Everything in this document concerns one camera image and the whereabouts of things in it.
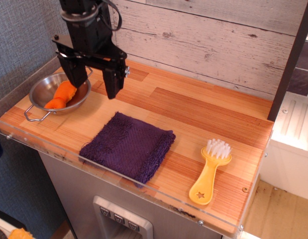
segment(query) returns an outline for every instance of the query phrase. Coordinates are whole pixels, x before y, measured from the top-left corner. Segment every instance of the brush handle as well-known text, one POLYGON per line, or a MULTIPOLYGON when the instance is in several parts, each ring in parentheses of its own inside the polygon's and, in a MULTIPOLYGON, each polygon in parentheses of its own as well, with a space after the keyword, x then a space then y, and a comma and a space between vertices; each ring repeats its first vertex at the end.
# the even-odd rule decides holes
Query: brush handle
POLYGON ((202 173, 189 191, 189 198, 197 204, 208 204, 213 195, 213 184, 219 163, 207 160, 202 173))

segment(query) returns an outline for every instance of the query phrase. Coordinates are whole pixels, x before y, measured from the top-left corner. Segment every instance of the button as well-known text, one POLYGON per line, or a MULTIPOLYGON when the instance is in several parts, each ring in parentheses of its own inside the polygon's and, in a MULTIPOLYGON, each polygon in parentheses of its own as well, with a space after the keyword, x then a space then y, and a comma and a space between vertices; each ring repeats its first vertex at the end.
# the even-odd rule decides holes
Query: button
POLYGON ((104 215, 104 216, 107 216, 107 217, 110 217, 110 211, 105 209, 105 208, 102 208, 100 207, 100 210, 101 210, 101 213, 104 215))
POLYGON ((114 218, 115 218, 115 221, 117 221, 118 223, 125 224, 125 220, 121 216, 114 214, 114 218))
POLYGON ((129 228, 131 228, 132 230, 139 232, 139 226, 137 224, 128 221, 128 225, 129 225, 129 228))

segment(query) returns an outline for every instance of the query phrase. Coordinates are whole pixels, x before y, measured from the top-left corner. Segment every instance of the white bristles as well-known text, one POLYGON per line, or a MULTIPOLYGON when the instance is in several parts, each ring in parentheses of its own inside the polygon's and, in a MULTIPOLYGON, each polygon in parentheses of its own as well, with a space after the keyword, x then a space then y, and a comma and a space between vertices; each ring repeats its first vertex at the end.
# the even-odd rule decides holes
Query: white bristles
POLYGON ((207 142, 206 151, 211 156, 215 156, 217 159, 220 157, 221 159, 227 158, 231 152, 231 147, 228 143, 224 142, 220 139, 209 139, 207 142))

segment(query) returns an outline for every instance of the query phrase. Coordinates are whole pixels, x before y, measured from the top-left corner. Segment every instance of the black robotic arm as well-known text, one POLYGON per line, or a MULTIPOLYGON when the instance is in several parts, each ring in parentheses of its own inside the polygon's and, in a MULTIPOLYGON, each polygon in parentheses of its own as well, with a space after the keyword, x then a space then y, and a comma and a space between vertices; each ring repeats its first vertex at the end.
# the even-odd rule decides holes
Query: black robotic arm
POLYGON ((69 35, 55 35, 61 66, 72 85, 79 87, 88 78, 85 66, 102 70, 107 96, 115 98, 129 74, 125 64, 127 54, 112 41, 112 31, 119 30, 122 18, 109 0, 60 0, 61 16, 69 35), (119 15, 116 29, 112 29, 108 6, 119 15))

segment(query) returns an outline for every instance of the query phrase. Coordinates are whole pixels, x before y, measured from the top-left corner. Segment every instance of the wooden countertop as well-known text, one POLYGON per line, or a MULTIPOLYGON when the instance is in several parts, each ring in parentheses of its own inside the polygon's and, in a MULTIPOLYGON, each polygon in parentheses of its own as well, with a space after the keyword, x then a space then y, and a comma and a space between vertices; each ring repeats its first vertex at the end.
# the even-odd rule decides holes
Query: wooden countertop
MULTIPOLYGON (((273 127, 273 122, 266 120, 272 102, 139 63, 127 61, 127 65, 131 73, 116 99, 107 98, 102 72, 94 70, 90 77, 92 91, 74 112, 29 122, 23 114, 31 105, 26 96, 0 118, 0 129, 21 140, 26 138, 26 143, 34 148, 69 158, 60 149, 77 155, 117 111, 173 130, 176 140, 147 183, 158 192, 145 188, 143 193, 171 205, 172 210, 177 209, 184 216, 204 220, 208 227, 222 230, 223 234, 235 233, 232 225, 241 223, 273 127), (188 193, 205 164, 201 149, 211 138, 232 146, 232 161, 218 167, 213 199, 200 206, 189 199, 188 193)), ((43 115, 45 111, 32 108, 29 117, 39 119, 43 115)), ((77 157, 69 162, 98 175, 98 170, 83 165, 77 157)))

